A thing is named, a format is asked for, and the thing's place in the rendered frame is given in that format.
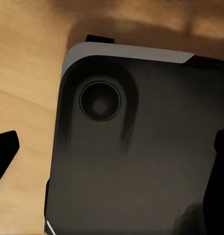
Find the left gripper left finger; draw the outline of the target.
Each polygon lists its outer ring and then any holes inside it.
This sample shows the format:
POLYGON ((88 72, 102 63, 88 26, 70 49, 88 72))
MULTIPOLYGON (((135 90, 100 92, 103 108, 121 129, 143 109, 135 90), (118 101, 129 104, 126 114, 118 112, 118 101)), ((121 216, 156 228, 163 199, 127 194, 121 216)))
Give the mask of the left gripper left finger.
POLYGON ((0 134, 0 179, 20 148, 16 131, 0 134))

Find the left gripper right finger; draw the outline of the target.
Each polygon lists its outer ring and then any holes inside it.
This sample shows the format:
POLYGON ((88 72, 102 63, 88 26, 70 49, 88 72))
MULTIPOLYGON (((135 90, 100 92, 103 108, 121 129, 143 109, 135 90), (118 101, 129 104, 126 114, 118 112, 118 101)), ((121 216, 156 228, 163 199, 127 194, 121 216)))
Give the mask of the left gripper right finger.
POLYGON ((223 130, 218 130, 216 137, 215 137, 214 148, 224 162, 224 131, 223 130))

